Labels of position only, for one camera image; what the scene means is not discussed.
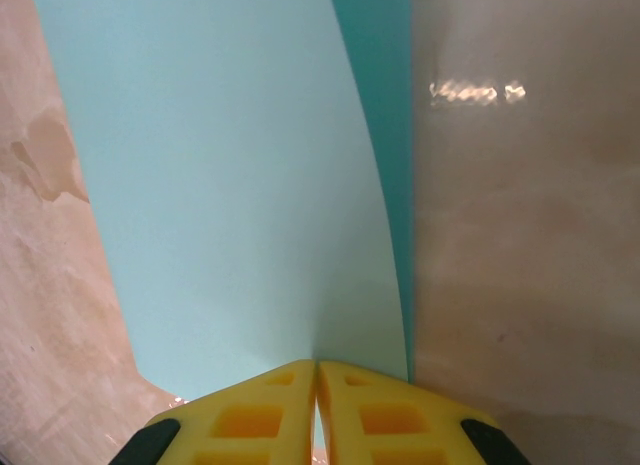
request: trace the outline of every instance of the water stain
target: water stain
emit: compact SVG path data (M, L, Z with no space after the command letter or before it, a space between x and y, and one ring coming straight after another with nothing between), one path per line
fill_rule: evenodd
M36 193L53 202L60 194L88 202L87 192L74 167L77 157L73 141L64 125L64 117L55 110L46 110L27 129L27 139L11 143L11 153L23 165L23 170Z

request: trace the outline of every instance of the teal paper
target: teal paper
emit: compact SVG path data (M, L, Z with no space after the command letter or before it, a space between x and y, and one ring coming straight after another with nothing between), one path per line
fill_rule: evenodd
M367 118L395 256L413 375L411 0L333 0Z
M317 356L406 378L331 0L35 0L140 373L198 397Z

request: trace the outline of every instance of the light blue paper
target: light blue paper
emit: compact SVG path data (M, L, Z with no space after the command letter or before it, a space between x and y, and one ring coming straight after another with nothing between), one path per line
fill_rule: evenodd
M333 0L391 226L409 377L414 362L411 0Z
M406 378L389 225L331 0L35 0L140 373Z

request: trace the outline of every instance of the black rubber edge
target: black rubber edge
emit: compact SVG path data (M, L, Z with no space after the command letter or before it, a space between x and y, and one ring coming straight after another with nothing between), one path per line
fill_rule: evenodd
M180 430L180 422L167 418L138 430L109 465L156 465Z
M11 465L9 459L2 455L2 452L0 452L0 465Z
M462 429L487 465L531 465L531 462L499 428L468 418Z

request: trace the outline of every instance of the yellow plastic piece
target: yellow plastic piece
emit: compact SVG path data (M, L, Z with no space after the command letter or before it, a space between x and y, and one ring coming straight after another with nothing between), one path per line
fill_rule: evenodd
M300 360L155 416L181 425L158 465L309 465L315 383Z
M318 405L331 465L485 465L460 426L486 414L369 370L320 362Z

